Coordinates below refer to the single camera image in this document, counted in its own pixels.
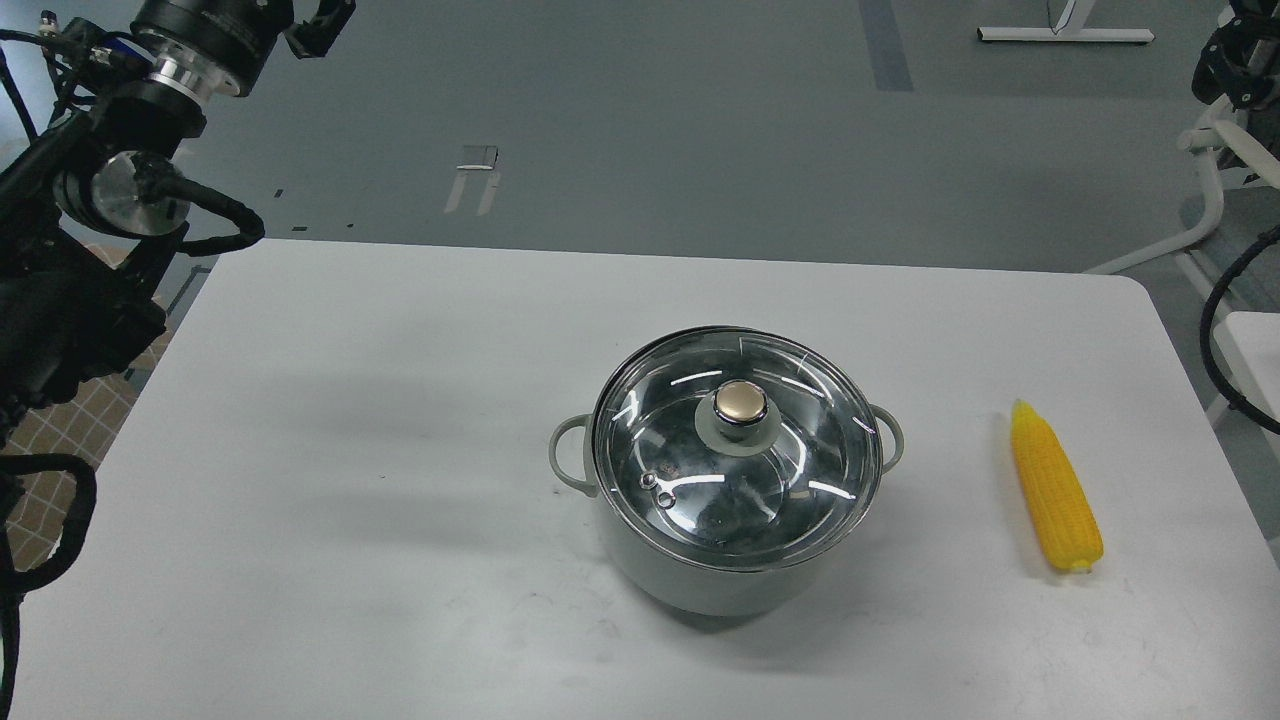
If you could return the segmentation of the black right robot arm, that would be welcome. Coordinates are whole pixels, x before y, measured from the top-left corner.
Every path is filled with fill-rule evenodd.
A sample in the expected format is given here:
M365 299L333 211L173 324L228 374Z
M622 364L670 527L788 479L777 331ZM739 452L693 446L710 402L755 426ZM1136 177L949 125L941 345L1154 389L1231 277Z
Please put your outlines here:
M1228 18L1206 40L1192 76L1193 95L1203 104L1226 100L1234 110L1267 111L1277 102L1277 3L1229 1ZM1277 245L1277 227L1263 232L1215 281L1197 328L1199 359L1211 384L1229 409L1258 428L1277 434L1277 419L1253 405L1222 373L1212 350L1211 325L1231 283Z

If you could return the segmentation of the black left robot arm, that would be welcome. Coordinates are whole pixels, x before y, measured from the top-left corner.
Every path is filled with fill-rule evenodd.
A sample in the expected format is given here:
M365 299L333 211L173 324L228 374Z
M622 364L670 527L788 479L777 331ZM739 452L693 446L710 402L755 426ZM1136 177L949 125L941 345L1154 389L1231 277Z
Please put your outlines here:
M1 181L3 442L33 413L124 372L166 327L154 293L174 258L241 251L265 236L241 201L184 176L216 95L250 95L283 40L325 56L356 12L321 1L146 1L125 31L42 12L3 41L41 51L54 91L37 129L9 68L3 88L27 146Z

